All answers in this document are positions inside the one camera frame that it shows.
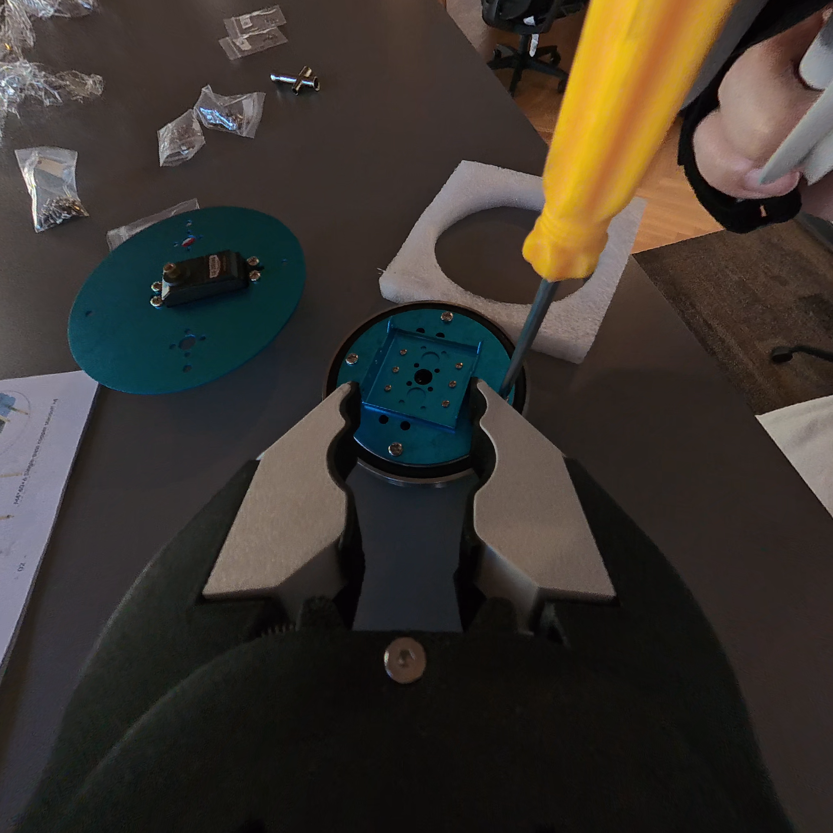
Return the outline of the person's right hand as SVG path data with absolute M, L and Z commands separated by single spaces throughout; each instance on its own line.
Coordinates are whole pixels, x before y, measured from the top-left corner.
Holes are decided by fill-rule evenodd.
M 730 197 L 784 196 L 798 187 L 816 211 L 830 215 L 830 182 L 809 184 L 802 166 L 761 183 L 761 170 L 822 96 L 805 83 L 800 63 L 831 16 L 831 4 L 785 32 L 751 46 L 718 88 L 718 105 L 695 128 L 695 164 L 703 179 Z

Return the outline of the yellow-handled screwdriver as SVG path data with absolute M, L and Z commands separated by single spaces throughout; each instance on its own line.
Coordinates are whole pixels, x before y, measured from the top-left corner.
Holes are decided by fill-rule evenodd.
M 630 203 L 733 1 L 593 1 L 542 185 L 544 207 L 522 248 L 541 277 L 504 381 L 507 397 L 556 283 L 593 274 L 608 228 Z

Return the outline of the printed instruction booklet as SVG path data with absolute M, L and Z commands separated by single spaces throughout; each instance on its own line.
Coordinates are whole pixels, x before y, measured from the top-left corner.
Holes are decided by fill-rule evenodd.
M 83 371 L 1 381 L 2 675 L 97 393 Z

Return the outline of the black office chair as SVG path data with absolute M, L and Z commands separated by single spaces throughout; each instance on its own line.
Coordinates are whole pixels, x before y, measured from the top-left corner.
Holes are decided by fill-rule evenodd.
M 487 26 L 519 36 L 518 47 L 497 45 L 487 62 L 493 70 L 513 70 L 508 88 L 511 97 L 526 70 L 558 78 L 557 92 L 565 91 L 569 75 L 561 68 L 558 47 L 539 47 L 538 42 L 557 19 L 576 14 L 586 5 L 582 1 L 481 1 L 482 20 Z

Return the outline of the blue round plate with servo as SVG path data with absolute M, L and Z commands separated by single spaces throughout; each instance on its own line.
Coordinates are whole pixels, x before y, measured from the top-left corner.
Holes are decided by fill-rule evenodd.
M 306 278 L 276 218 L 208 207 L 162 219 L 114 248 L 79 291 L 68 340 L 101 385 L 137 394 L 216 380 L 267 347 Z

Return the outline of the dark grey desk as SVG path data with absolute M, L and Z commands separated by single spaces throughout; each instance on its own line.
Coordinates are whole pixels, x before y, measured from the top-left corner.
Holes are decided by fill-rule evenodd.
M 543 141 L 437 2 L 280 2 L 288 44 L 230 63 L 224 16 L 259 2 L 101 2 L 36 23 L 36 60 L 103 76 L 94 102 L 26 110 L 2 146 L 2 377 L 67 371 L 67 320 L 106 231 L 181 199 L 285 222 L 307 285 L 276 341 L 224 379 L 103 390 L 2 682 L 12 831 L 105 620 L 150 558 L 320 397 L 341 339 L 455 164 L 539 172 Z M 309 66 L 319 92 L 269 80 Z M 206 85 L 265 92 L 255 138 L 203 127 L 160 167 L 157 131 Z M 78 152 L 89 212 L 42 233 L 15 158 Z M 660 547 L 723 641 L 799 831 L 831 831 L 831 519 L 648 278 L 628 267 L 588 359 L 536 356 L 531 419 Z

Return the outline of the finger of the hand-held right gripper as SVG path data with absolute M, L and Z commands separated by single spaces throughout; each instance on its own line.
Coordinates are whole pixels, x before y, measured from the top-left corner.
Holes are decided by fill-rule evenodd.
M 703 61 L 701 70 L 678 113 L 680 119 L 699 112 L 705 115 L 719 107 L 719 88 L 735 59 L 734 53 L 766 1 L 735 2 L 720 35 Z

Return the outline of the blue round bracket base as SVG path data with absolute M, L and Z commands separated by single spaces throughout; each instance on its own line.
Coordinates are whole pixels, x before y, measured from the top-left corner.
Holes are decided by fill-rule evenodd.
M 436 481 L 470 467 L 473 379 L 500 390 L 515 350 L 473 309 L 418 302 L 361 324 L 340 345 L 325 396 L 356 382 L 359 459 L 398 478 Z

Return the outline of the flat clear plastic bag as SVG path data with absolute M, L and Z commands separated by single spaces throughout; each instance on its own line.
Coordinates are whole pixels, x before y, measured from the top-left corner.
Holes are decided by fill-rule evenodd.
M 144 231 L 146 228 L 167 220 L 172 216 L 181 215 L 183 213 L 191 213 L 199 208 L 200 206 L 197 199 L 192 198 L 181 203 L 177 203 L 171 207 L 162 209 L 157 213 L 141 217 L 138 220 L 113 228 L 108 231 L 106 235 L 108 249 L 112 252 L 121 244 L 124 244 L 129 238 Z

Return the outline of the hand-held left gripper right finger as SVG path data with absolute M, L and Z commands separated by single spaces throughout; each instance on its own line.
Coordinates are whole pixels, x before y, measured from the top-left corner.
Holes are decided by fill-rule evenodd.
M 521 630 L 553 600 L 616 598 L 562 452 L 484 380 L 470 384 L 477 481 L 466 500 L 459 613 L 467 630 L 487 599 L 512 604 Z

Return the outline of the crumpled clear plastic wrap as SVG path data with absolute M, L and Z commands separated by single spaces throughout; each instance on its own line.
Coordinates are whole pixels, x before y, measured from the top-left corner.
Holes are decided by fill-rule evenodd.
M 1 136 L 10 117 L 18 117 L 21 105 L 33 100 L 44 107 L 59 106 L 66 99 L 78 102 L 99 98 L 105 89 L 97 74 L 76 70 L 53 72 L 27 59 L 36 36 L 33 19 L 78 18 L 97 12 L 95 1 L 1 2 Z

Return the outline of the clear bag with white label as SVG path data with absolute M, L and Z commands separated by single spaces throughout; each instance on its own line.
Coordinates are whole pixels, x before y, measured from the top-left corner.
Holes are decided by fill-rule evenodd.
M 225 36 L 218 41 L 218 45 L 231 61 L 251 57 L 285 43 L 287 37 L 279 27 L 239 36 Z
M 286 17 L 277 4 L 224 19 L 229 38 L 253 36 L 280 29 L 286 25 Z

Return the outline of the small clear bag of screws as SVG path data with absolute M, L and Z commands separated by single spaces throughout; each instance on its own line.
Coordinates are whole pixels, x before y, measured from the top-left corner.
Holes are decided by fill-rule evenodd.
M 66 148 L 18 149 L 15 158 L 31 198 L 36 233 L 76 217 L 87 217 L 77 190 L 78 152 Z
M 157 131 L 160 167 L 192 159 L 205 145 L 201 122 L 192 108 Z
M 243 138 L 255 138 L 262 119 L 265 92 L 224 96 L 206 85 L 193 107 L 203 127 Z

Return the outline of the metal standoff screws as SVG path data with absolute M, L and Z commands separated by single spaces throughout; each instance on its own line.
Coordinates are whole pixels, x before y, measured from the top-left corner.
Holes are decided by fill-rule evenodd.
M 283 72 L 272 72 L 269 75 L 269 80 L 279 87 L 290 89 L 295 96 L 300 96 L 307 92 L 319 92 L 321 90 L 320 78 L 309 66 L 302 67 L 294 75 Z

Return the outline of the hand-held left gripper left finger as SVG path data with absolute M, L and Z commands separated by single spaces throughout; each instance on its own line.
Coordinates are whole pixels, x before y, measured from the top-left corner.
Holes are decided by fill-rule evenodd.
M 347 478 L 360 416 L 359 386 L 344 383 L 262 454 L 204 598 L 272 598 L 296 620 L 306 600 L 325 597 L 352 626 L 361 532 Z

